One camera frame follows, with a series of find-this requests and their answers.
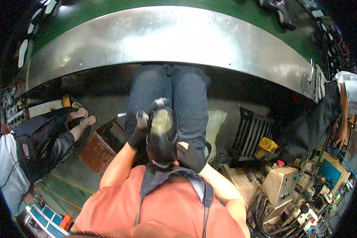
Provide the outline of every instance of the apron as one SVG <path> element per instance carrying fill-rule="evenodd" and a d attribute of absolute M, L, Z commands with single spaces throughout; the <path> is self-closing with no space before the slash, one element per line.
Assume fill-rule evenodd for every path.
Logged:
<path fill-rule="evenodd" d="M 13 130 L 19 164 L 30 184 L 48 175 L 51 168 L 56 166 L 56 158 L 49 159 L 48 156 L 57 136 L 68 131 L 68 113 L 76 111 L 78 109 L 73 107 L 53 110 L 33 117 Z M 72 149 L 69 150 L 59 161 L 63 161 L 72 152 Z"/>
<path fill-rule="evenodd" d="M 171 174 L 180 174 L 187 178 L 195 189 L 201 203 L 204 206 L 204 231 L 202 238 L 206 237 L 206 223 L 209 215 L 210 204 L 212 203 L 214 191 L 213 187 L 205 181 L 200 175 L 196 174 L 190 169 L 180 166 L 173 166 L 172 171 L 161 171 L 153 164 L 145 166 L 145 173 L 143 176 L 142 185 L 140 187 L 140 206 L 136 215 L 134 226 L 140 223 L 140 210 L 142 208 L 143 200 L 156 186 L 164 183 Z"/>

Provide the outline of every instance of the black shorts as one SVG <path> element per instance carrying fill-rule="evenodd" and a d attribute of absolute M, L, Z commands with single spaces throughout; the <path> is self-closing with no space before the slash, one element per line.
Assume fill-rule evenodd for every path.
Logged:
<path fill-rule="evenodd" d="M 16 139 L 20 136 L 31 139 L 36 154 L 33 158 L 20 156 L 19 149 L 22 146 L 17 142 L 19 164 L 29 183 L 33 184 L 47 176 L 73 152 L 75 139 L 66 121 L 68 113 L 74 111 L 75 108 L 61 108 L 33 117 L 26 121 L 25 126 L 14 130 Z"/>

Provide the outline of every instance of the worker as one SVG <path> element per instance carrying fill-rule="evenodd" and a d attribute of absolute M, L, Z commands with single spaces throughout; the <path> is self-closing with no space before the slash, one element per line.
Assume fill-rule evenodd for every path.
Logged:
<path fill-rule="evenodd" d="M 285 127 L 282 147 L 277 152 L 279 159 L 291 164 L 296 158 L 305 158 L 326 140 L 340 115 L 342 118 L 333 138 L 334 146 L 340 150 L 347 142 L 347 116 L 349 113 L 357 114 L 357 74 L 340 71 L 333 81 L 321 83 L 320 88 L 316 90 L 325 90 L 325 93 L 320 93 L 324 98 Z"/>
<path fill-rule="evenodd" d="M 127 142 L 82 207 L 73 237 L 250 237 L 244 198 L 204 157 L 209 83 L 196 67 L 137 69 L 127 105 Z M 137 126 L 136 112 L 161 97 L 178 120 L 178 161 L 165 172 L 152 164 L 132 168 L 147 135 Z"/>
<path fill-rule="evenodd" d="M 33 200 L 33 184 L 65 160 L 83 131 L 95 123 L 81 104 L 75 106 L 33 117 L 1 136 L 0 188 L 12 215 L 25 210 Z M 79 117 L 86 118 L 69 131 L 66 123 Z"/>

